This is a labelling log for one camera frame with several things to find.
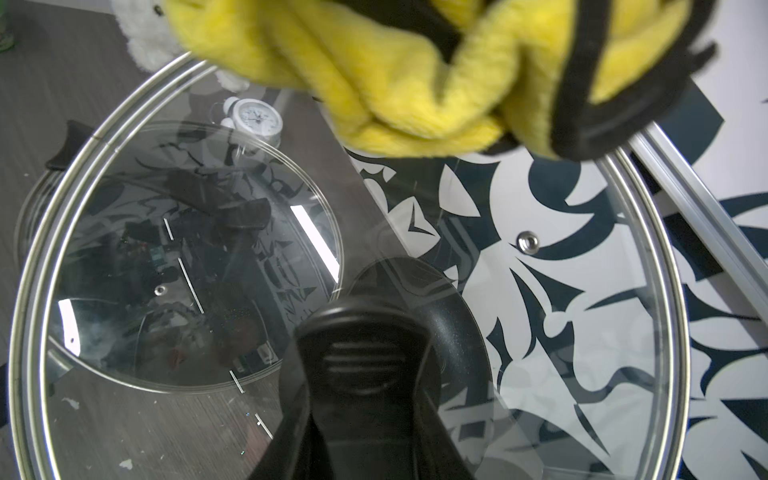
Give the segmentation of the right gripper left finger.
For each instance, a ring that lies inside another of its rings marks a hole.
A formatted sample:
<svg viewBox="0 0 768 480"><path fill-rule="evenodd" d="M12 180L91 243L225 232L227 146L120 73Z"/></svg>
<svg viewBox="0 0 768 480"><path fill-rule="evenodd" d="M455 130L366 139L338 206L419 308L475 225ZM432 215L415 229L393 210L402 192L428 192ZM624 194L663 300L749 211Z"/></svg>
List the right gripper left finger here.
<svg viewBox="0 0 768 480"><path fill-rule="evenodd" d="M248 479L315 479L316 444L310 394L302 386Z"/></svg>

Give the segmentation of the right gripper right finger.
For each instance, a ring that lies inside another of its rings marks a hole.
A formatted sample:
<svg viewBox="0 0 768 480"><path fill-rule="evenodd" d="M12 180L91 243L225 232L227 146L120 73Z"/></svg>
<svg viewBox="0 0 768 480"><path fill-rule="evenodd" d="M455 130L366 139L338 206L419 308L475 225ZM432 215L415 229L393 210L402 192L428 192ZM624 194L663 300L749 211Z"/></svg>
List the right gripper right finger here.
<svg viewBox="0 0 768 480"><path fill-rule="evenodd" d="M472 473L425 390L417 390L413 406L413 457L417 479L472 480Z"/></svg>

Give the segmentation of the large glass pot lid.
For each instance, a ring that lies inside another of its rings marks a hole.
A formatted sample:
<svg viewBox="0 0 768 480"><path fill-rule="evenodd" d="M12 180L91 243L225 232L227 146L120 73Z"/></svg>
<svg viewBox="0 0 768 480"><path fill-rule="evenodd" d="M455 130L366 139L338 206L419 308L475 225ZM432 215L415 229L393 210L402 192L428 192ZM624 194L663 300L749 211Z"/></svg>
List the large glass pot lid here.
<svg viewBox="0 0 768 480"><path fill-rule="evenodd" d="M55 187L25 252L25 365L57 354L153 393L278 372L337 298L345 247L310 174L278 147L200 122L99 143Z"/></svg>

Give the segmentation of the small glass pan lid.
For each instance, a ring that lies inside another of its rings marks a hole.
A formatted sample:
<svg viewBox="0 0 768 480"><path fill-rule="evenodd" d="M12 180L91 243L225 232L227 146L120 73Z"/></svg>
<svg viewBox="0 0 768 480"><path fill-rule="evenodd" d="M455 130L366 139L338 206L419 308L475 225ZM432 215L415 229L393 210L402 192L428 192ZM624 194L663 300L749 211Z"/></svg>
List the small glass pan lid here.
<svg viewBox="0 0 768 480"><path fill-rule="evenodd" d="M417 479L414 394L435 409L427 328L348 293L390 257L446 275L490 361L494 431L473 479L672 479L687 418L686 314L674 254L625 152L592 162L526 151L384 159L344 148L311 97L253 86L234 96L182 56L139 87L24 211L26 250L55 187L99 143L159 121L223 127L223 102L282 116L282 152L319 185L345 247L337 298L295 331L277 373L209 393L153 393L68 366L25 365L16 320L8 407L24 479L248 479L302 386L316 426L315 479Z"/></svg>

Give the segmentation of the yellow cleaning cloth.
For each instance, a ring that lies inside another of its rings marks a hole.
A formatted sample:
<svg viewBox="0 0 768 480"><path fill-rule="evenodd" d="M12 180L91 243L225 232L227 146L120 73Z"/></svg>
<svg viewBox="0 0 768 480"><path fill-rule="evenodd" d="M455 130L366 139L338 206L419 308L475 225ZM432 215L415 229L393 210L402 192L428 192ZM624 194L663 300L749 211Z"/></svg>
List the yellow cleaning cloth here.
<svg viewBox="0 0 768 480"><path fill-rule="evenodd" d="M715 54L712 1L169 1L180 44L319 99L383 157L592 160L672 107Z"/></svg>

